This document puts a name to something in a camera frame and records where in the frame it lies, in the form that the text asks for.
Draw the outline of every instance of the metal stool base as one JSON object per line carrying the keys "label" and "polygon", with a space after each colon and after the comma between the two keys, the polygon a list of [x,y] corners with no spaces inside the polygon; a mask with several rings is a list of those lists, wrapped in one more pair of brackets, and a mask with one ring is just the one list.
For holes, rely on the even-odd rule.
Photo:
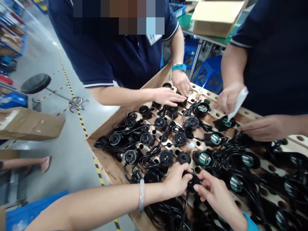
{"label": "metal stool base", "polygon": [[85,98],[82,98],[82,97],[74,97],[71,101],[68,102],[68,107],[70,109],[70,112],[74,113],[72,111],[72,109],[74,108],[77,108],[77,109],[81,109],[81,110],[84,110],[84,107],[83,107],[83,103],[85,101],[88,101],[87,99]]}

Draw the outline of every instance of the concrete floor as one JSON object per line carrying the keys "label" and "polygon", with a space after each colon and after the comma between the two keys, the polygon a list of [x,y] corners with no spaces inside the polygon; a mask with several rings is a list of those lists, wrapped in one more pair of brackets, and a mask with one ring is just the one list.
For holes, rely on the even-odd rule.
{"label": "concrete floor", "polygon": [[[60,65],[59,56],[68,75],[75,96],[89,100],[85,104],[85,110],[80,111],[88,134],[91,134],[108,117],[117,110],[117,107],[103,106],[98,104],[84,89],[67,58],[47,15],[43,15],[35,6],[27,8],[24,20],[29,26],[26,50],[23,57],[17,59],[17,71],[10,77],[15,87],[20,87],[29,77],[46,73],[52,77],[49,88],[57,90],[67,84],[64,72]],[[50,92],[43,90],[33,95],[35,99],[41,99]],[[71,98],[68,87],[64,87],[58,93]],[[45,98],[40,106],[44,113],[57,115],[67,108],[67,101],[54,94]],[[39,169],[33,171],[27,178],[26,195],[27,201],[33,202],[63,190],[70,193],[79,190],[100,186],[98,174],[93,162],[92,155],[85,143],[85,134],[81,127],[77,112],[69,110],[59,116],[66,119],[61,135],[58,139],[35,142],[17,141],[8,149],[31,150],[22,151],[21,157],[45,157],[52,156],[52,163],[46,174],[41,174]],[[12,141],[1,145],[4,148]],[[133,231],[132,221],[127,215],[118,219],[121,230]],[[114,222],[98,228],[99,231],[116,230]]]}

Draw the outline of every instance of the hand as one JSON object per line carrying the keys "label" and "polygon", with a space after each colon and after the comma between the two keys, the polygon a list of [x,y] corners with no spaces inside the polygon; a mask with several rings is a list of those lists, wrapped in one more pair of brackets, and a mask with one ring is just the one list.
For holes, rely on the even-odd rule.
{"label": "hand", "polygon": [[245,87],[242,82],[232,82],[224,86],[224,90],[219,94],[217,99],[218,106],[229,115],[234,111],[234,105],[241,90]]}
{"label": "hand", "polygon": [[174,102],[184,102],[186,100],[185,96],[175,93],[170,88],[155,88],[154,91],[154,101],[159,104],[167,104],[172,107],[176,107],[177,104]]}
{"label": "hand", "polygon": [[254,120],[237,129],[257,141],[275,141],[297,134],[300,123],[297,116],[269,115]]}
{"label": "hand", "polygon": [[192,86],[185,72],[179,69],[174,70],[172,72],[172,83],[182,96],[189,97],[189,87],[191,88]]}
{"label": "hand", "polygon": [[198,175],[202,180],[201,185],[194,185],[193,188],[198,192],[201,201],[205,200],[211,205],[215,212],[223,218],[233,230],[247,230],[248,222],[235,204],[225,182],[212,176],[205,170]]}
{"label": "hand", "polygon": [[169,198],[181,196],[186,190],[188,182],[193,178],[191,174],[185,174],[183,176],[184,171],[193,172],[188,163],[180,165],[179,162],[176,162],[164,180],[165,192],[170,193]]}

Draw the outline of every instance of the navy polo shirt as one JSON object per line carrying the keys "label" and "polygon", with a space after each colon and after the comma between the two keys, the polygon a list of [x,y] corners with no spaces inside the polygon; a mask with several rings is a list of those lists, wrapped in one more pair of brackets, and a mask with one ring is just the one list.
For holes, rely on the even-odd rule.
{"label": "navy polo shirt", "polygon": [[48,13],[85,88],[123,86],[139,89],[160,71],[162,41],[170,40],[179,27],[168,0],[156,0],[156,9],[158,7],[164,9],[160,17],[165,17],[165,34],[152,46],[145,35],[110,33],[118,28],[118,18],[102,18],[104,27],[96,27],[97,33],[74,34],[70,0],[49,1]]}
{"label": "navy polo shirt", "polygon": [[306,0],[258,0],[230,41],[248,51],[243,107],[262,116],[308,114],[307,29]]}

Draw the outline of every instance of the teal watch strap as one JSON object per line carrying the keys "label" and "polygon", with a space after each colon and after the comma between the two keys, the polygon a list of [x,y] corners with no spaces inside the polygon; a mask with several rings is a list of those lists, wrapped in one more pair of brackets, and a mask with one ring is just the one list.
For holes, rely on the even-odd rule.
{"label": "teal watch strap", "polygon": [[186,65],[185,64],[174,64],[172,66],[172,71],[174,70],[182,70],[182,71],[186,71]]}

